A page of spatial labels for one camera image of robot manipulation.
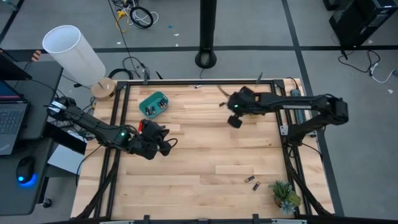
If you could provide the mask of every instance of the potted plant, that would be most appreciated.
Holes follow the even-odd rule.
[[[275,204],[284,214],[293,213],[295,208],[301,204],[301,198],[292,190],[290,183],[277,180],[274,184],[270,184],[269,187],[274,191]]]

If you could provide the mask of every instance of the wooden table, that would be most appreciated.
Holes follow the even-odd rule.
[[[294,82],[284,81],[289,94],[295,88]],[[297,83],[302,91],[300,80]],[[271,91],[269,85],[247,86],[254,91]],[[222,87],[233,93],[242,85]],[[151,161],[121,153],[113,220],[142,220],[144,215],[150,215],[152,220],[251,218],[253,213],[260,218],[286,217],[275,205],[268,187],[276,180],[287,181],[275,113],[245,116],[241,128],[234,129],[226,122],[232,113],[219,107],[227,99],[215,85],[197,89],[193,85],[132,86],[126,124],[138,127],[144,119],[138,104],[155,91],[168,96],[170,107],[154,121],[166,125],[170,129],[167,139],[177,138],[178,144],[169,156],[158,153]],[[94,116],[109,123],[113,101],[112,98],[98,102]],[[303,142],[318,147],[316,138],[306,137]],[[89,142],[86,155],[97,146],[95,141]],[[299,147],[299,151],[308,188],[333,213],[319,154],[306,146]],[[97,191],[103,156],[104,149],[99,149],[84,162],[72,217],[84,209]],[[244,183],[251,175],[256,178]],[[256,181],[261,185],[253,191]],[[106,192],[102,215],[107,198]],[[300,211],[305,213],[303,205]]]

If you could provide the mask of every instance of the teal tray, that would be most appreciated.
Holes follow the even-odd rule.
[[[161,99],[164,99],[166,101],[166,107],[165,108],[160,108],[160,106],[157,104],[158,102],[161,101]],[[145,108],[146,107],[154,107],[156,110],[156,114],[151,114],[151,115],[146,115],[145,113]],[[157,91],[156,93],[152,94],[150,97],[146,98],[144,101],[142,101],[139,104],[139,110],[145,115],[145,117],[149,119],[154,119],[161,113],[163,113],[165,110],[169,108],[169,99],[160,91]]]

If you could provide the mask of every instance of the black desk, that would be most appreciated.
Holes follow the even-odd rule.
[[[26,72],[33,80],[58,88],[63,68],[57,62],[34,62]],[[8,82],[15,86],[16,81]],[[48,114],[43,105],[49,105],[53,90],[32,81],[20,81],[16,90],[30,101],[25,128],[19,136],[13,154],[0,157],[0,215],[28,215],[36,203],[41,203],[47,187],[47,161],[55,142],[84,154],[86,144],[47,122]],[[32,185],[17,183],[16,167],[25,156],[35,157],[35,181]]]

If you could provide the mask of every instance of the gray floor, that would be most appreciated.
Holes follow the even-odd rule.
[[[287,20],[280,0],[219,0],[215,45],[292,45]],[[336,45],[328,25],[331,15],[321,0],[288,0],[300,45]],[[148,30],[130,27],[126,33],[129,47],[197,46],[199,42],[199,1],[142,0],[142,6],[160,14],[160,20]],[[0,10],[0,18],[5,12]],[[398,45],[398,13],[393,15],[371,38],[371,45]],[[41,49],[43,36],[52,28],[77,26],[94,48],[123,48],[121,36],[106,1],[30,0],[25,1],[6,38],[5,49]],[[398,68],[398,50],[377,51],[382,57],[375,76],[383,80]],[[193,58],[196,52],[134,53],[151,70],[164,78],[198,78],[200,69]],[[218,63],[205,70],[203,78],[301,78],[293,51],[220,51]],[[107,73],[121,67],[127,53],[98,54]],[[398,220],[396,201],[398,160],[394,139],[398,99],[398,77],[385,84],[376,83],[337,61],[338,51],[304,51],[303,57],[315,94],[332,93],[349,103],[349,123],[328,127],[326,141],[330,151],[338,190],[345,215],[349,217],[390,218]],[[49,55],[40,60],[52,60]],[[349,56],[349,63],[366,69],[366,52]],[[65,76],[73,78],[67,72]],[[59,89],[75,98],[78,105],[89,103],[90,92],[74,88],[62,79]],[[66,220],[75,196],[73,178],[51,180],[47,196],[54,207],[25,217],[0,217],[1,223],[43,223]]]

